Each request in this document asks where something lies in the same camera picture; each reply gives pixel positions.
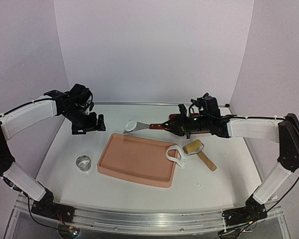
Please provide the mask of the wooden rolling pin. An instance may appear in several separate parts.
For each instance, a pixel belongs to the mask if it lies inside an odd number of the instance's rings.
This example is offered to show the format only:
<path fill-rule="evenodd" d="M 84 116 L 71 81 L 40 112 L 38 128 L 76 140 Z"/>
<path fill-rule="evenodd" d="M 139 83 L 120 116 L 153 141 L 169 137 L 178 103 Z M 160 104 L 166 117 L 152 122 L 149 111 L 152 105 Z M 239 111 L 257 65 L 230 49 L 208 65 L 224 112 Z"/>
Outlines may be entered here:
<path fill-rule="evenodd" d="M 200 160 L 207 166 L 209 170 L 214 172 L 217 167 L 216 165 L 206 156 L 203 152 L 204 144 L 199 140 L 192 141 L 191 143 L 183 147 L 184 152 L 187 155 L 197 155 Z"/>

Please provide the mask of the white dough piece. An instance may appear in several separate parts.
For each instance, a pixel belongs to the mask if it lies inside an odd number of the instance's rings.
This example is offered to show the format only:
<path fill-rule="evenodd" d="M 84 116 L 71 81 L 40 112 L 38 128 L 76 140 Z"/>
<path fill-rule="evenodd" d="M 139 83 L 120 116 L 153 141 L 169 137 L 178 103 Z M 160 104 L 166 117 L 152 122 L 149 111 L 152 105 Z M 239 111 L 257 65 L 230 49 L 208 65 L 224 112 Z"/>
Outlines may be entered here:
<path fill-rule="evenodd" d="M 170 156 L 169 152 L 170 151 L 174 151 L 175 152 L 175 156 Z M 171 145 L 166 151 L 165 151 L 165 157 L 166 159 L 168 159 L 169 161 L 175 162 L 177 163 L 177 165 L 180 168 L 184 168 L 186 163 L 187 163 L 187 158 L 186 155 L 184 153 L 184 151 L 182 150 L 182 148 L 178 145 Z"/>

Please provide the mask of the metal scraper red handle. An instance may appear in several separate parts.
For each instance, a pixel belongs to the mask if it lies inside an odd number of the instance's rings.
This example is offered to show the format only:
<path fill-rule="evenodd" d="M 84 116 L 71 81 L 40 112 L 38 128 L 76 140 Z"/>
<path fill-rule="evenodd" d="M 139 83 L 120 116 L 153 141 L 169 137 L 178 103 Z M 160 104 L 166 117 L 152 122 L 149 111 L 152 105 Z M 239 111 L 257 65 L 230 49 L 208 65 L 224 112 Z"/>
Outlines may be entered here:
<path fill-rule="evenodd" d="M 127 132 L 124 130 L 123 134 L 128 134 L 128 133 L 132 133 L 132 132 L 136 132 L 136 131 L 140 131 L 140 130 L 144 130 L 144 129 L 157 129 L 157 130 L 164 130 L 164 127 L 162 126 L 162 124 L 146 124 L 146 123 L 142 123 L 138 121 L 137 127 L 135 130 Z"/>

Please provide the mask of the round cut dough wrapper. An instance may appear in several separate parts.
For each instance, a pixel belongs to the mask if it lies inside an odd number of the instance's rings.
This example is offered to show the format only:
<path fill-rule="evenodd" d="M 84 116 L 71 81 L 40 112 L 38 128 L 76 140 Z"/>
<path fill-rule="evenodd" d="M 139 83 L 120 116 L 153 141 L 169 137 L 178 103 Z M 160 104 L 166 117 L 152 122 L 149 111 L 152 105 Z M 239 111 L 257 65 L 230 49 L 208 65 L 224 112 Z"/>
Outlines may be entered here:
<path fill-rule="evenodd" d="M 125 131 L 130 132 L 136 129 L 138 122 L 135 120 L 130 120 L 125 124 Z"/>

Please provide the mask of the pink plastic tray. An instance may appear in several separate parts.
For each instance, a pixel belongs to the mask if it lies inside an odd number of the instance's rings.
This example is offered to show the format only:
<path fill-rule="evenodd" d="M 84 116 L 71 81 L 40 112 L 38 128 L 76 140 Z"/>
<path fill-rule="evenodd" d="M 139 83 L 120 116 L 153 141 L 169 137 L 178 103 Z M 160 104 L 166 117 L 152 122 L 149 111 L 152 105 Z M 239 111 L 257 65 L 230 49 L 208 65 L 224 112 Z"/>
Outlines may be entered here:
<path fill-rule="evenodd" d="M 172 143 L 114 133 L 98 161 L 98 172 L 147 186 L 169 188 L 176 162 L 166 158 Z"/>

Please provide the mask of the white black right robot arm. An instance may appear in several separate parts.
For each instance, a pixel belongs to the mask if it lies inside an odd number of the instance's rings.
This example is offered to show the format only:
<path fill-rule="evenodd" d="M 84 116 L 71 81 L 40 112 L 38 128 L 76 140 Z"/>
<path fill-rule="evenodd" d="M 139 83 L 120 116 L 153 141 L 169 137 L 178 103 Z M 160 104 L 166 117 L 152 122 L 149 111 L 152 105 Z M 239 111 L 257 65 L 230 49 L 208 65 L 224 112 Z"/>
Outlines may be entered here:
<path fill-rule="evenodd" d="M 215 97 L 206 93 L 192 99 L 189 107 L 178 106 L 179 113 L 163 122 L 160 128 L 177 136 L 190 138 L 209 133 L 225 139 L 243 138 L 248 143 L 263 142 L 265 152 L 276 156 L 273 168 L 240 208 L 223 212 L 228 226 L 248 225 L 265 219 L 269 209 L 265 204 L 291 174 L 299 169 L 299 119 L 293 113 L 285 116 L 222 115 Z"/>

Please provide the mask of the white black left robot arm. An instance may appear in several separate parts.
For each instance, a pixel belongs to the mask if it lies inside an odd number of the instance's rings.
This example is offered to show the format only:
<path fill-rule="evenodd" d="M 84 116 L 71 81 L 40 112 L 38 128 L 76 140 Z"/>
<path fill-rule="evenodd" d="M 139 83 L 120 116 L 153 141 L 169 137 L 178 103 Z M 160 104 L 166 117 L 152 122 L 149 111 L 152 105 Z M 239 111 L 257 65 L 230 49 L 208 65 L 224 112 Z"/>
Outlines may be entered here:
<path fill-rule="evenodd" d="M 0 178 L 13 190 L 25 195 L 31 214 L 70 223 L 75 209 L 55 202 L 54 194 L 38 182 L 26 163 L 37 159 L 38 151 L 20 136 L 44 120 L 62 116 L 71 123 L 73 135 L 105 131 L 104 116 L 92 111 L 93 93 L 75 84 L 69 91 L 51 90 L 40 97 L 0 114 Z"/>

